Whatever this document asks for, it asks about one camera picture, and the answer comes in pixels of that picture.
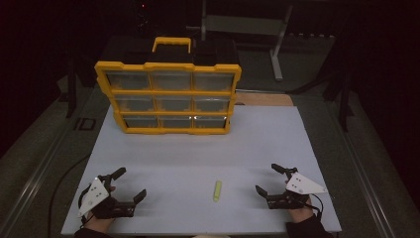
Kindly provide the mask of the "person's right hand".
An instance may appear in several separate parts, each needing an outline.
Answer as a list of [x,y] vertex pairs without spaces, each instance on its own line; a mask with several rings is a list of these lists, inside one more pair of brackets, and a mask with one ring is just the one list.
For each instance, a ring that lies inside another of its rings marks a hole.
[[294,223],[299,223],[311,218],[314,215],[311,205],[311,199],[308,198],[305,206],[297,209],[288,209],[288,214],[290,215],[292,221]]

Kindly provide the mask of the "clear plastic storage drawer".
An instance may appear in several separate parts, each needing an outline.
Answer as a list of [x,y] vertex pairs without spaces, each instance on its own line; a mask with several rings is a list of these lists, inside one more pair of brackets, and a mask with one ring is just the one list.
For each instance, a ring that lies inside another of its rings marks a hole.
[[194,110],[200,112],[225,112],[229,107],[228,97],[195,96]]

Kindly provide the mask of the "grey metal stand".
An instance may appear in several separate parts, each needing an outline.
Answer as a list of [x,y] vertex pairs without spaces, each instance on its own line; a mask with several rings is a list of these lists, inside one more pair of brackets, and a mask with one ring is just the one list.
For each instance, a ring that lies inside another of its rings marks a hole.
[[209,0],[199,0],[201,3],[200,38],[204,41],[209,31],[222,33],[236,33],[248,35],[276,36],[276,44],[269,50],[269,58],[274,79],[283,80],[279,64],[279,51],[285,37],[286,29],[293,10],[291,3],[285,2],[285,10],[280,20],[267,18],[250,18],[238,16],[209,15],[207,6]]

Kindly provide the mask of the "metal floor rail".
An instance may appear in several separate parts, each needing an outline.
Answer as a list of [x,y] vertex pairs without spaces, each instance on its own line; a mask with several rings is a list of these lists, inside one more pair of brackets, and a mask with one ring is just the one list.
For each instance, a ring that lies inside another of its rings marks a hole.
[[350,166],[380,238],[397,238],[397,199],[392,196],[399,178],[377,133],[359,103],[351,106],[347,129],[339,122],[339,104],[327,102],[333,125],[350,156]]
[[66,134],[66,130],[24,134],[0,161],[0,238],[11,237],[42,186]]

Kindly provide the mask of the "person's left hand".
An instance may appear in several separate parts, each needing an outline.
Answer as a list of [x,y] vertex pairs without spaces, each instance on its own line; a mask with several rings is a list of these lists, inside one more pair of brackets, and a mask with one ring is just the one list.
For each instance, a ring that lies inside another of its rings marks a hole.
[[93,231],[107,233],[114,221],[114,218],[100,219],[93,214],[90,214],[88,216],[88,221],[83,225],[83,227]]

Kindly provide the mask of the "black stand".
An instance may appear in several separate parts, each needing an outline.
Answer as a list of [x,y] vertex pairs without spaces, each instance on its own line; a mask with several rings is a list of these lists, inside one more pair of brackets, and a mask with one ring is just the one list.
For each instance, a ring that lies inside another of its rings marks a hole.
[[352,84],[352,70],[346,63],[341,63],[332,69],[326,76],[328,84],[323,92],[325,101],[339,99],[338,122],[341,128],[347,132],[347,117],[349,113],[349,98]]

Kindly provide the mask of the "wooden board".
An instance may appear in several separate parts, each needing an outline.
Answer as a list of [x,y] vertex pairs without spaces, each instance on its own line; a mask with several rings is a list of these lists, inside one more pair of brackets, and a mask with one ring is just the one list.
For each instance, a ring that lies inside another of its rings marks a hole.
[[292,99],[286,94],[237,92],[237,104],[253,106],[292,106]]

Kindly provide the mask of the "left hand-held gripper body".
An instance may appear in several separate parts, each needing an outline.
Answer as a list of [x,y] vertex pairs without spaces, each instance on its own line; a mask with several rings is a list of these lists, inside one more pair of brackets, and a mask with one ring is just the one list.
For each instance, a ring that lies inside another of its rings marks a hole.
[[98,219],[133,217],[136,203],[120,202],[111,195],[111,182],[117,178],[112,175],[96,177],[80,195],[77,215],[82,219],[87,219],[89,214]]

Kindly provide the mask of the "group of clear drawers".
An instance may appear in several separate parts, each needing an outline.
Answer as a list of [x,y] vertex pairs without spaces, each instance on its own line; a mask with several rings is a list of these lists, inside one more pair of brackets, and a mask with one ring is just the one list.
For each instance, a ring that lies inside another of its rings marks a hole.
[[[232,73],[108,71],[114,119],[127,133],[225,134],[234,100]],[[228,97],[225,112],[194,110],[195,96]]]

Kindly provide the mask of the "yellow drawer organizer cabinet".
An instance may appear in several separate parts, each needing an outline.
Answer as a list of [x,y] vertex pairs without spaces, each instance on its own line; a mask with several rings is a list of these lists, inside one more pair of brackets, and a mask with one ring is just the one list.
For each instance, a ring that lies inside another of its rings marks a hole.
[[126,133],[227,134],[241,79],[234,41],[113,37],[95,65]]

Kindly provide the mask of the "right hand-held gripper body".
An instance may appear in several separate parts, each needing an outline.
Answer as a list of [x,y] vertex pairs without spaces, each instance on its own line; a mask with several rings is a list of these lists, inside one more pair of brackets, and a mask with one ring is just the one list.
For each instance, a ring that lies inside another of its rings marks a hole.
[[311,194],[326,193],[327,188],[300,174],[297,168],[287,169],[285,192],[268,195],[269,209],[297,209],[306,205]]

